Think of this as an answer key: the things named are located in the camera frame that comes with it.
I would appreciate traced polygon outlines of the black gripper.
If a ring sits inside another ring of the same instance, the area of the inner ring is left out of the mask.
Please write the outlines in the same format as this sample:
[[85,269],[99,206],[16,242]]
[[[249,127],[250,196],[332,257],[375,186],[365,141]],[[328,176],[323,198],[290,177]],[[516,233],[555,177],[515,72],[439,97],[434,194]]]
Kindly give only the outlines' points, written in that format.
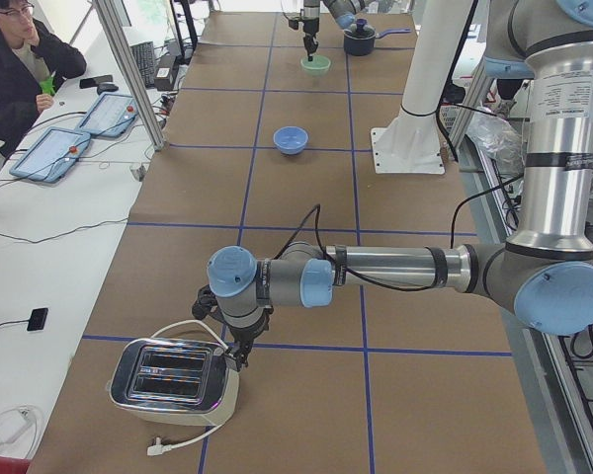
[[233,337],[233,345],[225,353],[226,365],[231,370],[241,370],[248,366],[255,339],[268,330],[268,316],[261,315],[246,327],[236,327],[234,318],[224,318],[224,322]]
[[308,58],[313,58],[317,51],[318,18],[306,18],[302,20],[303,46]]

